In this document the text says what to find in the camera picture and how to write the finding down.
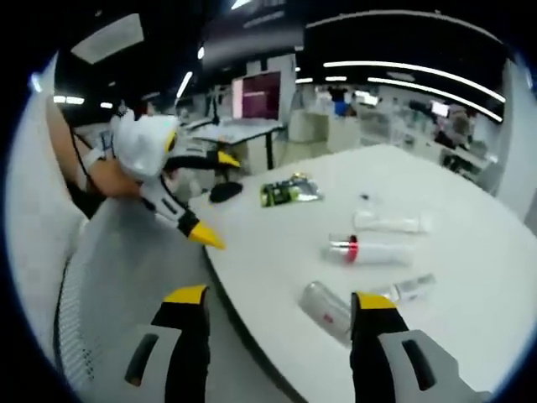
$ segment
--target computer monitor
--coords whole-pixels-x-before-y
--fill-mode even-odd
[[[278,120],[281,75],[278,71],[243,77],[232,83],[233,118]]]
[[[439,103],[437,101],[431,101],[432,103],[432,112],[443,118],[447,118],[447,115],[450,113],[450,106],[444,103]]]

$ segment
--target white table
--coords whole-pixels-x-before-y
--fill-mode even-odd
[[[283,128],[284,125],[277,120],[223,118],[218,126],[207,124],[192,130],[189,137],[210,143],[235,146],[265,136],[267,168],[272,170],[274,168],[273,133]]]
[[[324,201],[263,209],[263,183],[296,171],[313,175]],[[227,249],[209,258],[238,315],[276,369],[310,403],[353,402],[349,350],[325,333],[297,301],[320,280],[344,301],[432,272],[427,298],[400,306],[410,328],[422,329],[459,362],[475,390],[495,390],[532,339],[537,317],[537,239],[504,206],[472,183],[387,145],[328,155],[247,177],[241,195],[211,206],[190,201]],[[321,259],[329,233],[350,233],[363,192],[412,204],[434,218],[416,243],[414,265],[342,268]],[[364,233],[362,240],[382,237]]]

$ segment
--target human arm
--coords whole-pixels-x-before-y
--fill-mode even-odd
[[[69,125],[52,97],[47,99],[46,120],[52,148],[60,164],[62,175],[66,181],[77,184],[76,177],[80,163],[73,146],[73,138]],[[80,156],[84,157],[91,150],[78,137],[74,137]],[[97,189],[82,189],[83,191],[99,191],[104,196],[109,197],[140,197],[139,185],[125,175],[117,160],[98,160],[91,166],[88,174]]]

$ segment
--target plastic bottle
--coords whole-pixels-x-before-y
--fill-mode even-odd
[[[396,233],[430,233],[432,220],[426,214],[405,217],[394,213],[360,209],[354,215],[354,228]]]
[[[351,346],[351,307],[319,281],[309,283],[299,302],[302,310],[328,334]]]
[[[414,250],[400,243],[362,242],[356,235],[330,235],[329,253],[347,264],[411,264]]]
[[[436,278],[432,274],[428,274],[369,292],[385,296],[391,302],[405,302],[428,294],[435,283]]]

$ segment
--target computer mouse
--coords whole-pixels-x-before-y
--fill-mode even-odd
[[[222,203],[238,195],[242,191],[242,184],[236,182],[219,183],[212,188],[209,200],[211,203]]]

